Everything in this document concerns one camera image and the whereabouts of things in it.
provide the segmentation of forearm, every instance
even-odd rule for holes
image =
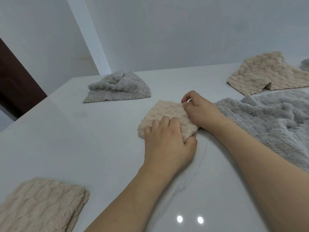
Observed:
[[[236,160],[273,228],[308,231],[309,174],[227,118],[214,135]]]
[[[141,167],[122,193],[91,223],[85,232],[142,231],[168,181]]]

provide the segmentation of person's left arm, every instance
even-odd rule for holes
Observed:
[[[193,158],[197,141],[183,143],[180,121],[163,117],[145,130],[145,161],[122,193],[85,232],[143,231],[158,197],[173,177]]]

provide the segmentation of person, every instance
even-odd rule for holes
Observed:
[[[273,229],[309,231],[309,174],[253,138],[197,92],[190,91],[181,102],[192,120],[229,150]],[[143,231],[161,192],[192,160],[197,140],[190,137],[183,143],[177,118],[154,120],[144,132],[142,167],[85,232]]]

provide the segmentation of white table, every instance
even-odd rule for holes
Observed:
[[[301,59],[290,60],[298,65]],[[0,133],[0,201],[35,176],[80,184],[90,198],[74,228],[82,232],[127,186],[144,159],[137,127],[158,101],[198,91],[212,102],[243,95],[226,79],[240,63],[138,72],[152,97],[83,104],[87,85],[73,78]],[[229,152],[200,131],[192,164],[159,200],[149,231],[270,231]],[[178,223],[178,215],[183,222]],[[197,217],[204,219],[203,224]]]

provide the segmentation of folded beige towel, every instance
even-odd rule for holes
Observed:
[[[88,197],[85,187],[43,178],[25,181],[0,204],[0,231],[71,232]]]
[[[264,88],[278,90],[309,86],[309,72],[287,64],[281,52],[270,52],[246,58],[227,82],[239,92],[252,95]]]
[[[174,103],[159,100],[154,107],[150,109],[145,118],[138,126],[138,135],[144,138],[144,128],[151,126],[153,120],[161,120],[162,117],[177,117],[181,123],[181,134],[185,142],[188,137],[194,135],[198,130],[198,126],[193,123],[188,113],[182,107],[182,103]]]

